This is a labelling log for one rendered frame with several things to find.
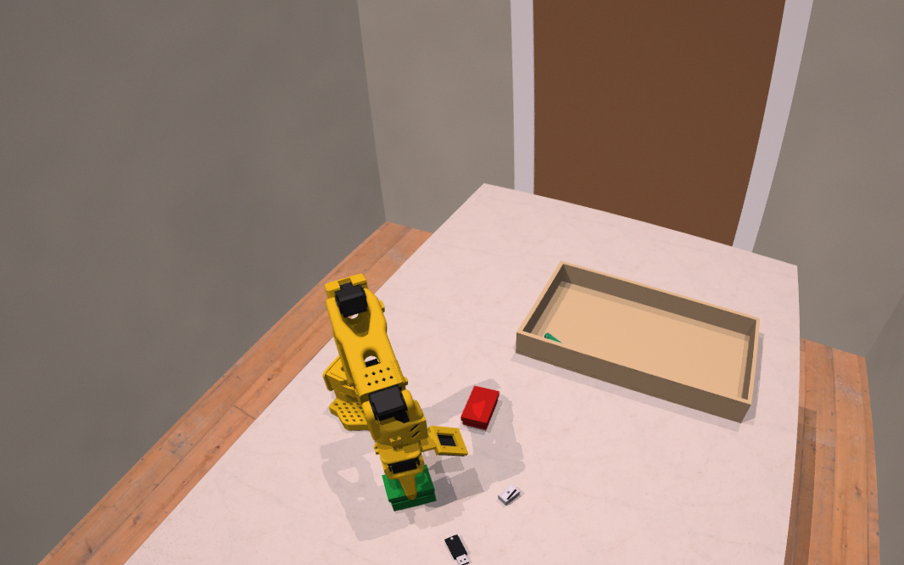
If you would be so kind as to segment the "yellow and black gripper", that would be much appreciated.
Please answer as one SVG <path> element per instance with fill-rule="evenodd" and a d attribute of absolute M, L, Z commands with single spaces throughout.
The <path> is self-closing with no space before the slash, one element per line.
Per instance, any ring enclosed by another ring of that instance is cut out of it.
<path fill-rule="evenodd" d="M 376 442 L 374 449 L 376 455 L 380 455 L 383 472 L 388 479 L 399 480 L 407 498 L 411 501 L 417 496 L 416 476 L 418 473 L 423 473 L 424 469 L 422 452 L 435 450 L 436 456 L 468 455 L 460 430 L 447 428 L 447 426 L 429 426 L 428 437 L 417 441 L 417 444 L 391 446 Z"/>

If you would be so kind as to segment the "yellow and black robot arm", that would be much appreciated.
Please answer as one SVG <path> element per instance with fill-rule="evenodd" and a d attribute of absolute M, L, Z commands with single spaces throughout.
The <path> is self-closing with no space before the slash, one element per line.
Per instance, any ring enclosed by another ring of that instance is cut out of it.
<path fill-rule="evenodd" d="M 372 439 L 382 445 L 412 445 L 426 439 L 425 415 L 406 389 L 408 379 L 388 341 L 382 300 L 368 289 L 364 275 L 337 279 L 325 289 L 334 343 L 341 356 L 326 372 L 337 397 L 330 412 L 348 431 L 370 430 Z M 365 363 L 368 356 L 377 359 Z"/>

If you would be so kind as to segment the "black usb flash drive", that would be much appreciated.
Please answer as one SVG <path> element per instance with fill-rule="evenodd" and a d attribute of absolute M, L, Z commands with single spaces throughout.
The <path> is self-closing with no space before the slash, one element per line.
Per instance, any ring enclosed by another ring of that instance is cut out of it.
<path fill-rule="evenodd" d="M 444 539 L 444 541 L 445 541 L 446 545 L 448 546 L 452 557 L 454 559 L 457 559 L 457 561 L 459 562 L 460 565 L 465 565 L 465 564 L 469 563 L 469 561 L 466 557 L 466 555 L 467 555 L 466 549 L 463 546 L 462 542 L 460 541 L 458 534 L 454 534 L 454 536 Z"/>

